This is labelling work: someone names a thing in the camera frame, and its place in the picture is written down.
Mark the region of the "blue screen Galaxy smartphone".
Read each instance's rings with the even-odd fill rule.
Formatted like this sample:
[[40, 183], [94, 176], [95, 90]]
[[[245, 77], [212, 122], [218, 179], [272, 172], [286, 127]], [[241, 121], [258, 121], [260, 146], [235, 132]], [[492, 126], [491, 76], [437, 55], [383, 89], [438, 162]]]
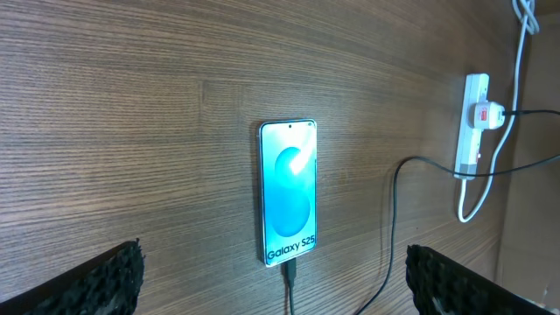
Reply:
[[262, 260], [273, 267], [315, 249], [318, 126], [264, 122], [257, 133]]

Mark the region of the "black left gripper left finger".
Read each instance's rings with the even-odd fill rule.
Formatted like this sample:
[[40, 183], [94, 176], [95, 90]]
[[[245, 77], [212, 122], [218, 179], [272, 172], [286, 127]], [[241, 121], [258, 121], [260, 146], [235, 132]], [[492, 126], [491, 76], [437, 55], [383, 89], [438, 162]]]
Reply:
[[1, 303], [2, 314], [119, 314], [135, 312], [144, 283], [139, 240], [126, 241]]

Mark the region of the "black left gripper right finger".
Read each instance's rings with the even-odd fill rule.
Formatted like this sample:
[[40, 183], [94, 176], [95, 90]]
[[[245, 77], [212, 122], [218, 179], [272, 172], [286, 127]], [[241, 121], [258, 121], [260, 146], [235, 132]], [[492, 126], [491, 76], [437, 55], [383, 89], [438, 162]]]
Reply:
[[500, 287], [436, 250], [407, 248], [406, 282], [422, 315], [550, 315], [551, 310]]

